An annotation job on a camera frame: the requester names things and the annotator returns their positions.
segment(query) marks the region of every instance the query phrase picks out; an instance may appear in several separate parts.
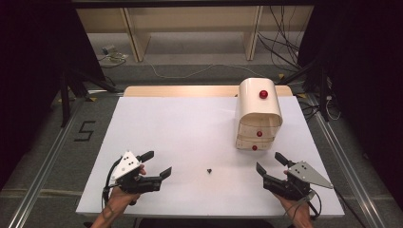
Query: cable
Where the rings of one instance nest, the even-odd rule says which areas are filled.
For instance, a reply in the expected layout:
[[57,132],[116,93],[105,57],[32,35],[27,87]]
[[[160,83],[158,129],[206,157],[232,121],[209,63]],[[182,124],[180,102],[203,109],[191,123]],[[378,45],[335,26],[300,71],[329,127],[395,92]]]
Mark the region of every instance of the cable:
[[144,59],[144,61],[152,67],[152,69],[154,70],[154,74],[155,74],[157,77],[165,78],[165,79],[184,79],[184,78],[189,78],[189,77],[191,77],[191,76],[193,76],[193,75],[196,75],[196,74],[205,72],[206,70],[208,70],[208,69],[210,69],[210,68],[212,68],[212,67],[217,67],[217,66],[232,67],[232,68],[240,68],[240,69],[243,69],[243,70],[247,70],[247,71],[249,71],[249,72],[251,72],[251,73],[253,73],[253,74],[257,75],[257,76],[260,76],[260,77],[262,77],[262,78],[268,78],[268,77],[266,77],[266,76],[264,76],[264,75],[258,74],[257,72],[253,71],[252,69],[249,69],[249,68],[246,68],[246,67],[242,67],[242,66],[232,66],[232,65],[210,65],[210,66],[208,66],[208,67],[206,67],[206,68],[204,68],[204,69],[202,69],[202,70],[196,71],[196,72],[194,72],[194,73],[191,73],[191,74],[188,74],[188,75],[185,75],[185,76],[164,76],[164,75],[159,74],[159,73],[157,72],[157,69],[154,67],[154,65],[150,64],[148,61],[146,61],[146,59]]
[[346,206],[350,209],[350,211],[353,213],[353,215],[355,216],[355,218],[358,220],[358,222],[362,225],[362,227],[366,227],[364,222],[359,218],[358,214],[353,210],[353,208],[350,206],[350,204],[343,198],[343,196],[341,196],[341,193],[338,192],[338,190],[334,187],[336,194],[338,194],[338,196],[341,198],[341,200],[343,200],[344,204],[346,204]]
[[340,118],[340,116],[341,116],[341,112],[340,112],[340,111],[338,112],[337,117],[333,117],[333,116],[330,114],[330,112],[329,112],[329,107],[328,107],[330,101],[331,101],[331,100],[328,100],[327,103],[326,103],[326,111],[327,111],[328,116],[330,117],[330,119],[332,119],[332,120],[334,120],[334,121],[337,121],[337,120]]
[[[265,39],[265,40],[269,40],[269,41],[278,43],[278,44],[280,44],[280,45],[287,46],[287,44],[282,43],[281,41],[277,41],[277,40],[273,40],[273,39],[270,39],[270,38],[265,37],[265,36],[262,35],[260,32],[259,32],[259,35],[260,35],[260,37],[262,37],[262,38]],[[297,47],[297,46],[295,46],[295,45],[293,45],[293,44],[291,44],[290,48],[295,49],[295,50],[299,50],[299,47]]]
[[296,72],[296,71],[291,70],[291,69],[282,68],[282,67],[277,66],[277,65],[275,64],[274,60],[273,60],[273,55],[272,55],[272,54],[275,54],[276,56],[278,56],[280,59],[282,59],[282,60],[283,60],[284,62],[286,62],[287,64],[289,64],[289,65],[295,67],[296,69],[299,69],[298,66],[294,65],[293,63],[289,62],[288,60],[286,60],[286,59],[284,59],[282,56],[280,56],[278,53],[276,53],[276,52],[273,50],[273,46],[274,46],[274,45],[272,45],[272,47],[269,47],[269,46],[267,46],[267,45],[261,40],[261,38],[260,38],[259,35],[258,35],[258,38],[259,38],[259,40],[261,41],[261,43],[263,44],[263,46],[264,46],[266,49],[268,49],[268,50],[270,51],[270,55],[272,56],[272,57],[271,57],[272,63],[273,63],[274,66],[276,66],[277,68],[280,68],[280,69],[284,69],[284,70]]
[[[287,39],[287,37],[285,35],[285,32],[284,32],[284,6],[281,6],[281,21],[280,21],[280,23],[278,23],[278,19],[277,19],[276,15],[273,13],[273,9],[272,9],[271,6],[269,7],[269,9],[272,12],[273,18],[276,21],[276,25],[278,26],[278,34],[276,35],[276,40],[277,40],[278,35],[280,34],[282,36],[282,38],[285,40],[285,42],[287,44],[287,47],[289,47],[289,45],[291,43],[288,41],[288,39]],[[294,51],[292,49],[289,49],[289,48],[287,48],[287,49],[288,49],[288,52],[289,52],[289,54],[290,54],[290,56],[291,56],[291,58],[292,58],[292,60],[294,62],[294,65],[297,66],[296,60],[294,59],[294,58],[297,57],[297,55],[294,53]]]
[[118,66],[120,66],[120,65],[122,65],[122,64],[125,63],[125,59],[124,59],[124,58],[115,58],[115,57],[111,57],[111,56],[107,56],[107,58],[121,60],[122,62],[120,62],[119,64],[114,65],[114,66],[101,66],[101,68],[114,68],[114,67],[118,67]]

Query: black cable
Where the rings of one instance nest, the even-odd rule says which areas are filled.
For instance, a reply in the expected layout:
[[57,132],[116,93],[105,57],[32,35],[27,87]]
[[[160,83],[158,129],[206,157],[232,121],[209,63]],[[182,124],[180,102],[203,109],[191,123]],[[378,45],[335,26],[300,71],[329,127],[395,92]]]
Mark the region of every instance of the black cable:
[[[265,37],[265,36],[262,35],[260,32],[259,32],[259,35],[260,35],[260,37],[262,37],[262,38],[265,39],[265,40],[269,40],[269,41],[278,43],[278,44],[280,44],[280,45],[287,46],[287,44],[282,43],[281,41],[277,41],[277,40],[273,40],[273,39],[270,39],[270,38]],[[297,46],[295,46],[295,45],[293,45],[293,44],[291,44],[290,48],[292,48],[292,49],[294,49],[294,50],[299,50],[299,47],[297,47]]]
[[309,121],[311,121],[311,119],[315,116],[315,114],[318,113],[319,110],[320,110],[320,109],[318,108],[317,110],[315,110],[315,112],[314,112],[310,117],[306,118],[306,119],[305,119],[306,123],[308,123]]
[[[273,15],[273,18],[276,21],[276,25],[278,26],[278,34],[280,34],[282,36],[282,38],[285,40],[285,42],[287,44],[287,47],[289,47],[291,43],[288,41],[288,39],[287,39],[287,37],[286,37],[286,35],[284,33],[284,6],[281,6],[281,21],[280,21],[280,23],[278,23],[278,19],[275,16],[275,14],[273,13],[273,9],[272,9],[271,6],[269,7],[269,9],[270,9],[270,11],[271,11],[271,13]],[[291,58],[292,58],[292,60],[294,62],[294,65],[297,66],[297,63],[296,63],[296,61],[294,59],[295,57],[297,57],[296,54],[292,50],[290,51],[289,48],[287,48],[287,49],[288,49],[288,52],[289,52],[289,54],[290,54],[290,56],[291,56]]]
[[341,198],[341,200],[343,200],[344,204],[346,204],[346,206],[350,209],[350,211],[353,213],[353,215],[355,216],[355,218],[358,220],[358,222],[362,225],[362,227],[366,227],[364,222],[359,218],[358,214],[353,210],[353,208],[350,206],[350,204],[343,198],[343,196],[341,196],[341,193],[338,192],[338,190],[334,187],[336,194],[338,194],[338,196]]
[[113,186],[113,185],[109,185],[110,176],[112,176],[113,170],[115,169],[116,166],[118,166],[119,162],[121,162],[121,159],[122,159],[122,157],[120,157],[117,161],[115,161],[112,164],[112,167],[110,167],[109,173],[107,174],[106,184],[105,184],[104,190],[102,192],[102,196],[103,196],[105,203],[107,203],[109,201],[109,190]]
[[112,81],[111,78],[109,78],[109,77],[107,77],[107,76],[105,76],[105,77],[112,83],[113,86],[116,86],[116,84]]
[[[268,46],[261,40],[261,38],[260,38],[259,35],[258,35],[258,38],[259,38],[259,40],[261,41],[261,43],[263,44],[263,46],[264,46],[266,49],[268,49],[268,50],[270,51],[271,55],[272,55],[272,54],[275,54],[275,55],[277,55],[280,59],[282,59],[284,62],[286,62],[287,64],[289,64],[289,65],[291,65],[291,66],[293,66],[293,67],[295,67],[295,68],[298,68],[298,66],[295,66],[293,63],[289,62],[288,60],[286,60],[286,59],[284,59],[282,56],[280,56],[278,53],[276,53],[275,51],[273,51],[272,48],[268,47]],[[279,69],[283,69],[283,70],[287,70],[287,71],[296,72],[295,70],[283,68],[283,67],[280,67],[280,66],[276,65],[275,62],[274,62],[274,60],[273,60],[273,57],[272,57],[272,63],[273,63],[273,65],[274,65],[275,67],[277,67],[277,68],[279,68]]]

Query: gray floor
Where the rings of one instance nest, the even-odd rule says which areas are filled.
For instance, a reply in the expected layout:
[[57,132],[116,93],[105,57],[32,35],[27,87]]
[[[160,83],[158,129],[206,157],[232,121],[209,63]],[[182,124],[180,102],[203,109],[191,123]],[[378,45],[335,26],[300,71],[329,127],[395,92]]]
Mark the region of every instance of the gray floor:
[[[143,63],[133,62],[125,34],[89,34],[89,37],[100,59],[103,57],[101,47],[106,45],[115,45],[118,51],[128,55],[125,64],[104,68],[105,75],[119,88],[130,85],[238,85],[248,77],[264,76],[277,81],[279,74],[290,74],[289,71],[278,69],[273,65],[269,52],[262,45],[257,46],[254,61],[246,61],[239,33],[157,33],[151,38],[145,55],[146,62]],[[285,48],[278,47],[277,51],[289,58]],[[278,58],[274,58],[274,61],[276,64],[283,64]],[[109,62],[101,64],[106,67],[113,66],[113,63]],[[293,82],[290,85],[294,93],[301,92],[300,86],[300,82]],[[91,84],[87,87],[99,89]],[[47,121],[42,126],[31,151],[20,161],[1,192],[0,227],[8,227],[11,219],[15,218],[14,215],[21,214],[18,209],[32,192],[31,186],[35,185],[39,186],[37,197],[32,198],[31,207],[26,211],[26,217],[22,218],[21,225],[13,227],[84,227],[82,225],[84,221],[93,220],[77,215],[75,208],[119,98],[111,94],[93,94],[90,97],[96,99],[94,101],[78,99],[71,102],[76,115],[73,115],[73,122],[68,132],[62,132],[60,128],[62,107],[58,97],[55,98],[52,112],[48,114]],[[86,137],[79,133],[85,121],[95,122],[87,125],[93,130],[93,134],[88,142],[77,142],[78,139]],[[362,154],[365,151],[362,151],[357,143],[348,123],[340,118],[323,125],[317,115],[308,122],[308,125],[331,182],[364,220],[367,227],[401,227],[402,211],[375,173],[371,163],[363,158]],[[337,152],[329,143],[324,126],[334,131],[334,137],[351,162],[364,192],[368,194],[374,209],[379,213],[377,219],[381,220],[382,225],[373,225],[376,222],[371,221],[372,215],[368,216],[355,187],[348,180],[349,175],[337,161]],[[59,139],[58,135],[61,133],[66,134],[66,138],[60,143],[60,148],[55,149],[54,142]],[[54,162],[48,163],[48,172],[44,174],[42,165],[49,161],[49,152],[54,151],[57,151],[57,157],[54,158]],[[44,174],[44,177],[36,179],[38,173]],[[315,221],[315,226],[360,227],[350,210],[346,209],[345,214],[343,218],[319,218]],[[287,227],[291,223],[288,218],[268,220],[275,227]],[[114,227],[132,227],[132,225],[133,218],[123,217],[116,221]]]

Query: drawer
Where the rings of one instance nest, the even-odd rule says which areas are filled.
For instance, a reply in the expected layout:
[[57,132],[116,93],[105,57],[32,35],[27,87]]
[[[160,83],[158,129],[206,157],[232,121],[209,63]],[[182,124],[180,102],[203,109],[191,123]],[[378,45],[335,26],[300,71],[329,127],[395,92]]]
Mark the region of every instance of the drawer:
[[238,134],[250,138],[274,138],[279,126],[252,126],[240,123]]
[[274,138],[263,139],[263,138],[244,138],[238,137],[236,142],[236,147],[238,149],[247,150],[267,150],[270,149],[274,141]]

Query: finger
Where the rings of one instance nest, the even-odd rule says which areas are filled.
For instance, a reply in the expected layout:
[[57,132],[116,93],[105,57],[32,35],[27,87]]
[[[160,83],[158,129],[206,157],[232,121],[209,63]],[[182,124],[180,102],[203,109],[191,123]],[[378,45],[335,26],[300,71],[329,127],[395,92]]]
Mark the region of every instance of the finger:
[[145,170],[144,170],[144,165],[143,165],[143,164],[140,165],[140,174],[142,174],[142,175],[145,175],[145,174],[146,174],[146,172],[145,172]]

